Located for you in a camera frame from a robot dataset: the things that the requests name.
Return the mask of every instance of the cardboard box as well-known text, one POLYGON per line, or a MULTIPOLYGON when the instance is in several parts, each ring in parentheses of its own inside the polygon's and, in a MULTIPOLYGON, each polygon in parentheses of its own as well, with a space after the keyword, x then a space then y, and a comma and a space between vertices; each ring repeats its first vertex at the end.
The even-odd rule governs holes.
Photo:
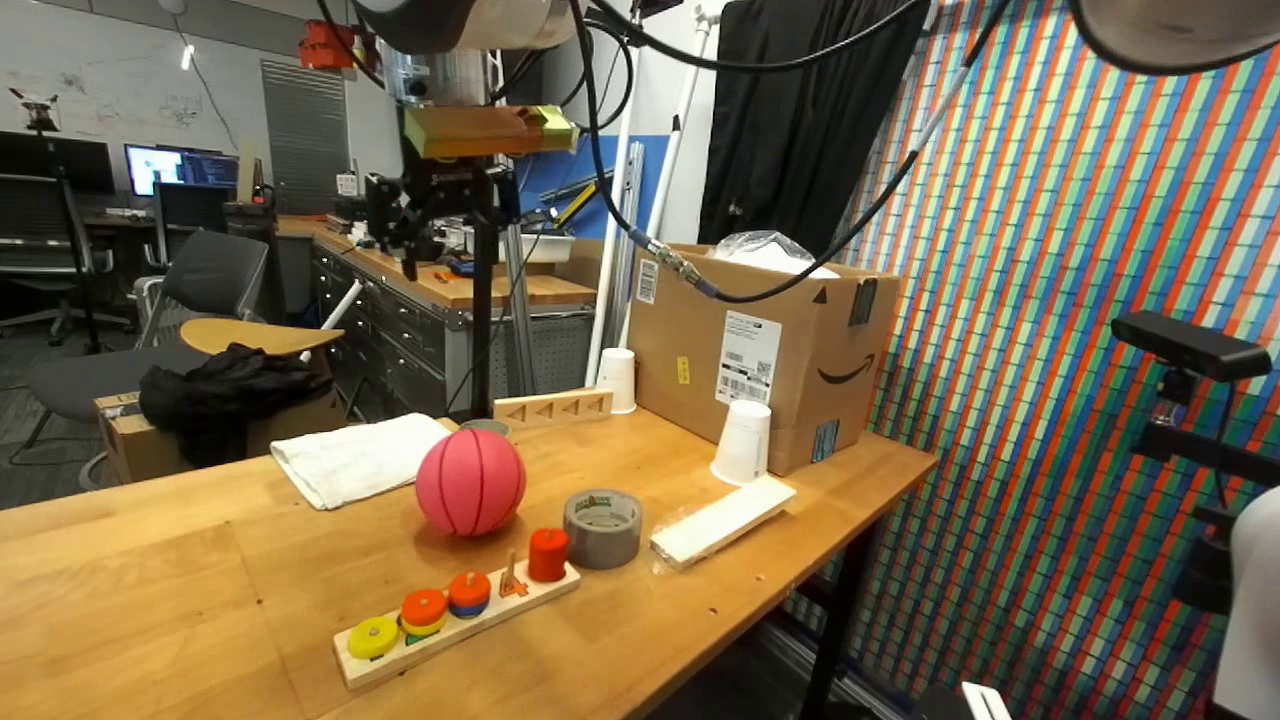
MULTIPOLYGON (((171 476, 171 472, 191 469, 178 456, 175 436, 159 431, 143 419, 137 392, 101 394, 94 417, 102 429, 102 442, 110 453, 110 465, 107 465, 110 481, 130 483, 130 481, 171 476)), ((342 422, 346 422, 346 407, 341 407, 341 401, 324 392, 316 401, 302 401, 302 403, 275 412, 265 422, 250 422, 248 429, 248 456, 266 453, 270 438, 329 431, 329 429, 342 429, 342 422)))
MULTIPOLYGON (((685 250, 732 297, 777 287, 781 270, 685 250)), ((855 442, 871 417, 903 281, 833 262, 834 281, 761 303, 721 303, 657 259, 636 262, 630 348, 641 407, 721 438, 727 401, 773 407, 768 472, 791 472, 855 442)))

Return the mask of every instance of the black chair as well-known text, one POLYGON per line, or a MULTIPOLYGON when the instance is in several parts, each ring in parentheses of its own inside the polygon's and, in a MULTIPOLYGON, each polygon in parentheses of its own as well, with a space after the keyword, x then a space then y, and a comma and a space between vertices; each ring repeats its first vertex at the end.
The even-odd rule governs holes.
POLYGON ((154 185, 154 262, 167 267, 198 226, 229 233, 229 202, 231 187, 154 185))
POLYGON ((46 343, 60 343, 79 306, 89 348, 94 348, 101 318, 130 322, 128 315, 94 313, 102 300, 101 281, 110 270, 114 256, 85 235, 60 175, 0 173, 0 277, 55 297, 50 306, 3 315, 0 328, 46 322, 46 343))
POLYGON ((171 256, 171 267, 146 287, 154 291, 154 300, 143 303, 143 332, 137 336, 130 348, 50 361, 24 377, 24 387, 42 403, 42 417, 35 419, 35 429, 17 453, 41 438, 50 412, 72 419, 94 419, 94 394, 137 392, 146 369, 159 365, 159 369, 187 370, 203 365, 203 357, 183 343, 167 343, 167 348, 150 343, 165 322, 165 313, 183 306, 198 315, 260 318, 256 303, 260 303, 265 277, 266 277, 265 238, 197 233, 171 256))

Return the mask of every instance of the black bag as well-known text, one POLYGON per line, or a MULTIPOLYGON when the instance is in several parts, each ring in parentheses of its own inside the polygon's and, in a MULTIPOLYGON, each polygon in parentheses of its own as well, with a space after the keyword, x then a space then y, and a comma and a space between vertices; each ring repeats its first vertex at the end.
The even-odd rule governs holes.
POLYGON ((266 357, 231 343, 191 370, 146 369, 140 407, 146 422, 175 431, 183 461, 225 465, 248 456, 248 429, 316 392, 329 392, 299 357, 266 357))

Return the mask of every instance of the gray tape roll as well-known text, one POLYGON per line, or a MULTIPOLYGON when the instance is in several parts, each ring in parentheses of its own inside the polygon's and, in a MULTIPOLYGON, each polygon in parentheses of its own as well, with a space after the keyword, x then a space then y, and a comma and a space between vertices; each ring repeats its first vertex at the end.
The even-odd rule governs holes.
POLYGON ((636 494, 591 487, 564 504, 569 555, 581 569, 618 569, 641 550, 642 512, 636 494))

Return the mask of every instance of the pink basketball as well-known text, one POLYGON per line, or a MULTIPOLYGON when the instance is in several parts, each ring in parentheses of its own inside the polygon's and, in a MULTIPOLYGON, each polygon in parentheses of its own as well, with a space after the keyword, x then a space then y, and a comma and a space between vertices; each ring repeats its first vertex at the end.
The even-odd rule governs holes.
POLYGON ((498 431, 460 429, 415 472, 415 504, 446 535, 488 535, 511 523, 523 494, 518 453, 498 431))

